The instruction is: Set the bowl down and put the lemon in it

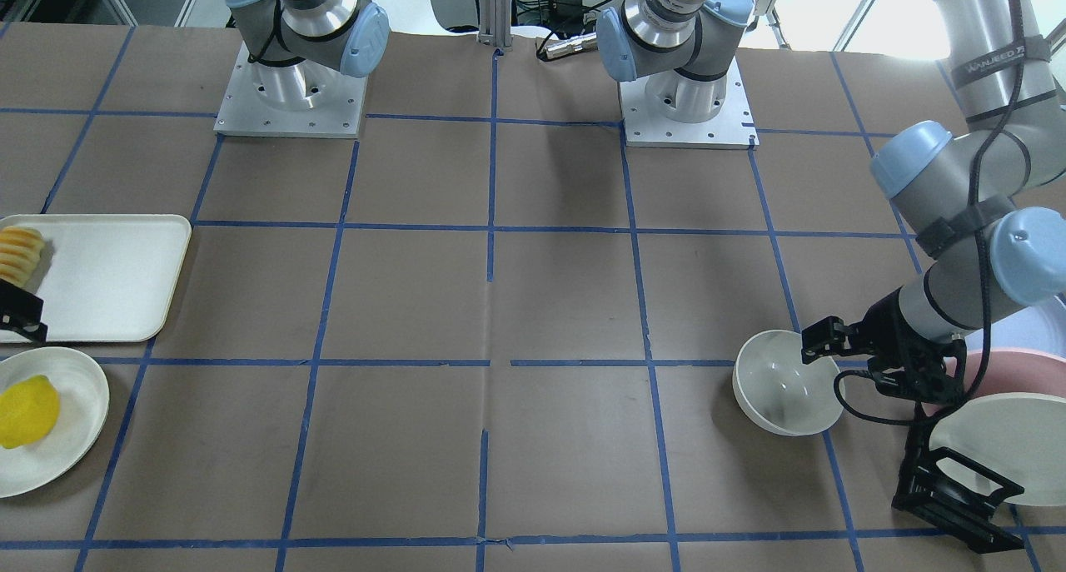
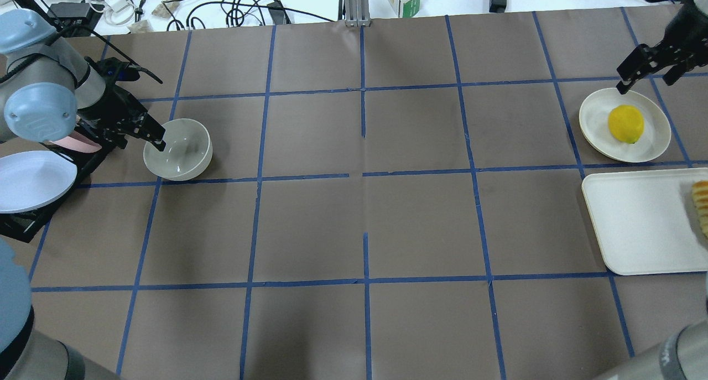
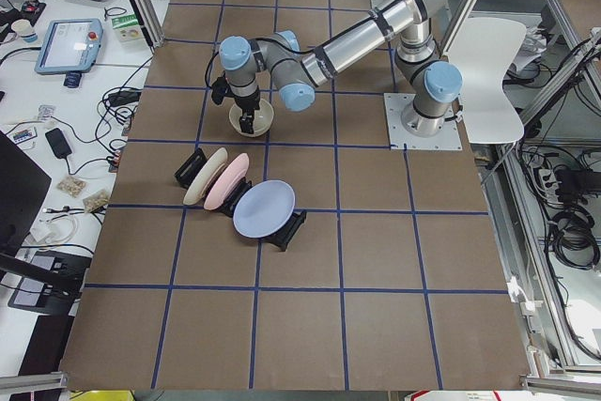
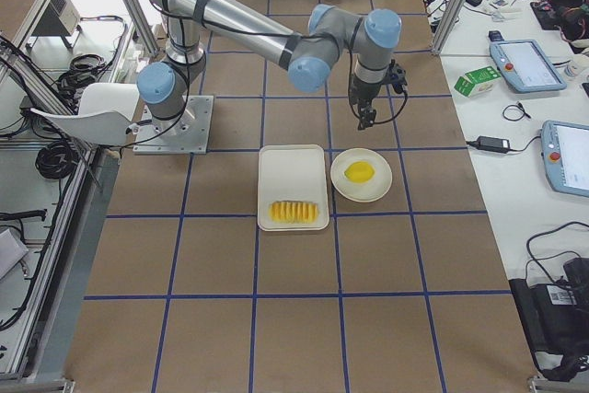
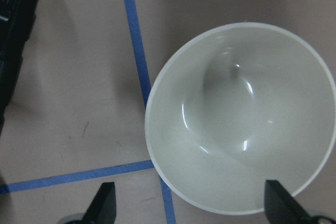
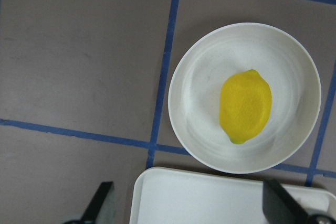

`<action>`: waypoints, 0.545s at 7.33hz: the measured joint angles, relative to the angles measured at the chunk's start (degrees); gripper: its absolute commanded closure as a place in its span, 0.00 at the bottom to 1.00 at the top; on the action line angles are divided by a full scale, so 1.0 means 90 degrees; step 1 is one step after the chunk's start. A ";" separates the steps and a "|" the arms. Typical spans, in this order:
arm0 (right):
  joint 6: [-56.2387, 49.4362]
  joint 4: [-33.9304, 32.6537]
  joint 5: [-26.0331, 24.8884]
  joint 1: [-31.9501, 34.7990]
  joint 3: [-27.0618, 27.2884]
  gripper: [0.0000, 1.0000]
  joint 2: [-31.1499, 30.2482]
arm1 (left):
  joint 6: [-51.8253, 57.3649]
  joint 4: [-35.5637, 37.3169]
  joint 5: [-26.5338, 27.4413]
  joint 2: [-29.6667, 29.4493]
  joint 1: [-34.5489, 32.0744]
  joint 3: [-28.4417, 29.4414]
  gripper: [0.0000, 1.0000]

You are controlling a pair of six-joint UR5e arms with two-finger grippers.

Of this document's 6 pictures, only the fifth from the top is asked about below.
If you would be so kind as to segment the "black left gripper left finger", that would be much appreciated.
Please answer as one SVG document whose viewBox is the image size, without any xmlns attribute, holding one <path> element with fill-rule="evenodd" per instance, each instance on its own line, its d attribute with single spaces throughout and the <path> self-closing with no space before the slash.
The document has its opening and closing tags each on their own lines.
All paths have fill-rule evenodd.
<svg viewBox="0 0 336 224">
<path fill-rule="evenodd" d="M 116 220 L 115 183 L 102 183 L 89 208 L 82 218 L 82 223 L 114 223 Z"/>
</svg>

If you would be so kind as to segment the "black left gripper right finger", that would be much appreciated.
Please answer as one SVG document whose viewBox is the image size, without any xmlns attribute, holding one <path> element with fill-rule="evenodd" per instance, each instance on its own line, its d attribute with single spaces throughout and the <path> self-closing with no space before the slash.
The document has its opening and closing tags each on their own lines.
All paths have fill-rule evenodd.
<svg viewBox="0 0 336 224">
<path fill-rule="evenodd" d="M 277 180 L 266 180 L 264 211 L 269 223 L 327 223 L 326 216 L 312 216 Z"/>
</svg>

